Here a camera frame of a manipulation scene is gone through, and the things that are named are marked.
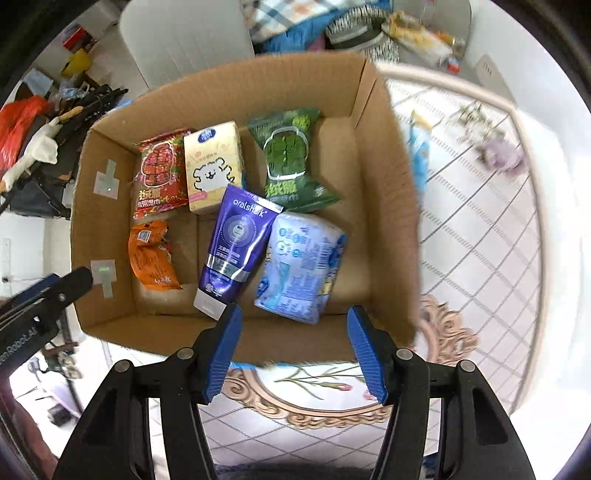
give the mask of green snack package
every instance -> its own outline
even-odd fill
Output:
[[[307,213],[339,201],[306,172],[311,131],[319,115],[316,108],[300,108],[248,123],[267,157],[265,197],[284,210]]]

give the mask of silver screw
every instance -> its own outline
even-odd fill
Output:
[[[129,362],[127,360],[119,360],[115,364],[115,370],[119,373],[127,372],[127,370],[129,370],[129,366]]]
[[[460,368],[464,370],[464,372],[473,372],[474,370],[476,370],[476,365],[474,365],[469,360],[462,360],[460,362]]]
[[[189,347],[181,348],[178,353],[177,357],[181,360],[189,360],[193,356],[193,349]]]
[[[396,350],[396,356],[400,360],[410,360],[413,357],[413,353],[408,348],[399,348]]]

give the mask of plaid cloth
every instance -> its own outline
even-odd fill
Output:
[[[253,43],[261,43],[308,18],[376,1],[378,0],[242,0],[242,9]]]

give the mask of cartoon bear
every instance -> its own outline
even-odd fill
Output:
[[[212,192],[217,189],[225,188],[229,183],[233,183],[235,177],[232,174],[232,167],[226,165],[223,158],[216,158],[199,168],[195,168],[193,178],[194,186],[201,192]]]

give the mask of white tube cap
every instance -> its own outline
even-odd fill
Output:
[[[223,311],[226,309],[225,303],[210,297],[203,290],[199,289],[197,289],[193,306],[214,320],[219,320]]]

